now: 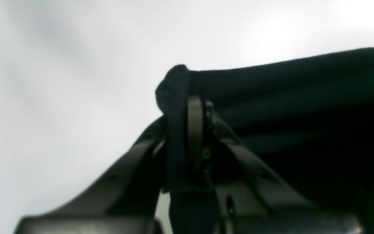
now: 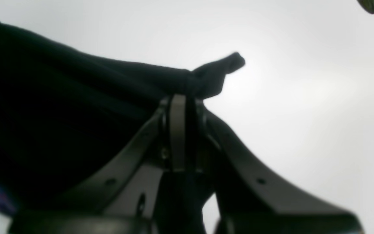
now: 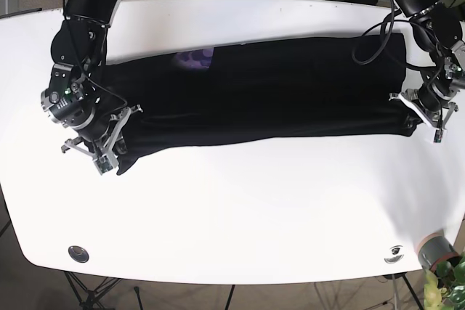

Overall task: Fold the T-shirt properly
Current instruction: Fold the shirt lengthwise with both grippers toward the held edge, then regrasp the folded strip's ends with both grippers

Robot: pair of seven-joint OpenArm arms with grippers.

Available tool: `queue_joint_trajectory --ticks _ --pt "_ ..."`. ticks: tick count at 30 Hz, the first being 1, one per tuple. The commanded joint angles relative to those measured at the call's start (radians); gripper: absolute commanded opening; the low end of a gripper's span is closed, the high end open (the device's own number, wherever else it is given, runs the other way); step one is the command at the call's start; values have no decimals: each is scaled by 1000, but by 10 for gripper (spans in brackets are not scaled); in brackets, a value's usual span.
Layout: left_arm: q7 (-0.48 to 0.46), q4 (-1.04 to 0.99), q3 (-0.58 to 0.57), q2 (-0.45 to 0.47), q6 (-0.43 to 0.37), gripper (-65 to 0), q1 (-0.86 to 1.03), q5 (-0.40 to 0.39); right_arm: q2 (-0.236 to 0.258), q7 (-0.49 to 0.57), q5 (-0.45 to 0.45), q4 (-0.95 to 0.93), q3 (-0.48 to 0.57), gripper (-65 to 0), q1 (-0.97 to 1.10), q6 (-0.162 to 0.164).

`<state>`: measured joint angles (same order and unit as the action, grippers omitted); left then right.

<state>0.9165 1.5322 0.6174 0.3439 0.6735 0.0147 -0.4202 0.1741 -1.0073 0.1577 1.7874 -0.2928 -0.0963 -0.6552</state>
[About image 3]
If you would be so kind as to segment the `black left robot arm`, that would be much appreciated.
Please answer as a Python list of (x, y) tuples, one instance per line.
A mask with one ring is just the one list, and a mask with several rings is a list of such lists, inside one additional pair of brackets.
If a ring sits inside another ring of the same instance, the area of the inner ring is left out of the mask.
[(430, 54), (434, 67), (418, 67), (404, 63), (404, 67), (421, 74), (419, 89), (392, 93), (390, 99), (401, 101), (428, 127), (434, 130), (433, 141), (441, 143), (446, 124), (458, 105), (453, 101), (464, 89), (464, 40), (459, 20), (442, 0), (389, 0), (391, 12), (378, 23), (381, 46), (366, 60), (356, 60), (368, 65), (387, 51), (387, 44), (398, 15), (412, 27), (413, 37), (420, 49)]

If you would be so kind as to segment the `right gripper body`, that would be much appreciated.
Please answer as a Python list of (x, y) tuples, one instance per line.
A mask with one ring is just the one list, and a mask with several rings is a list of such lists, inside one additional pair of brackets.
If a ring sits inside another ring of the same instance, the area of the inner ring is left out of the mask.
[(76, 65), (56, 63), (41, 93), (43, 111), (54, 123), (77, 132), (91, 151), (106, 142), (124, 108), (122, 98), (104, 84), (104, 71), (98, 65), (85, 77)]

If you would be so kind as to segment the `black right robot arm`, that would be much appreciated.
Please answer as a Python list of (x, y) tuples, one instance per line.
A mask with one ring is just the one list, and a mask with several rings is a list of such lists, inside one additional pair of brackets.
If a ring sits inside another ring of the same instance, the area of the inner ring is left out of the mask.
[(108, 31), (121, 0), (62, 0), (62, 25), (52, 40), (54, 62), (41, 107), (54, 123), (73, 129), (62, 152), (77, 150), (92, 159), (100, 174), (119, 166), (125, 153), (122, 129), (141, 107), (105, 87)]

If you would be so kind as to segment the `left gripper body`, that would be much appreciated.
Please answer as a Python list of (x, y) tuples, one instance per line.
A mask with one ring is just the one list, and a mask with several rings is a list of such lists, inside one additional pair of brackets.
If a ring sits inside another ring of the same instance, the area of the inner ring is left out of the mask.
[(415, 90), (414, 105), (423, 122), (439, 122), (444, 109), (457, 111), (450, 104), (464, 90), (464, 70), (456, 63), (441, 63), (435, 66), (415, 66), (420, 72), (422, 85)]

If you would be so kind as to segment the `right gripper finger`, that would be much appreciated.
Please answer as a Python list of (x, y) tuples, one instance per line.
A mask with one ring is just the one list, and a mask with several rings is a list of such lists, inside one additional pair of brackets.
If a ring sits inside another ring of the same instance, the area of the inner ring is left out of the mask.
[(98, 147), (95, 143), (91, 143), (91, 150), (84, 149), (80, 146), (84, 142), (84, 138), (80, 136), (67, 139), (61, 146), (61, 152), (65, 154), (68, 150), (76, 150), (89, 156), (100, 175), (106, 174), (119, 166), (118, 158), (112, 149)]
[(116, 143), (121, 141), (124, 136), (124, 129), (129, 125), (129, 121), (137, 113), (142, 113), (141, 105), (134, 105), (132, 107), (124, 107), (118, 113), (110, 114), (109, 121), (113, 125), (109, 136), (109, 157), (116, 158), (114, 147)]

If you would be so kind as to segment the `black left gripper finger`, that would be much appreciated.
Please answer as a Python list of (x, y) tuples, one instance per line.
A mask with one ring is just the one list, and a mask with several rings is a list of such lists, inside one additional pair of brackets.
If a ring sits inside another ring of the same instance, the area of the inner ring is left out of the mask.
[(458, 105), (447, 105), (446, 107), (441, 107), (436, 112), (430, 113), (431, 125), (433, 128), (433, 140), (434, 144), (439, 144), (442, 142), (444, 136), (447, 133), (446, 126), (452, 115), (459, 111)]
[(431, 120), (427, 113), (417, 103), (415, 103), (406, 92), (390, 93), (389, 101), (399, 102), (408, 110), (406, 112), (406, 128), (413, 129), (421, 123), (427, 128), (431, 128)]

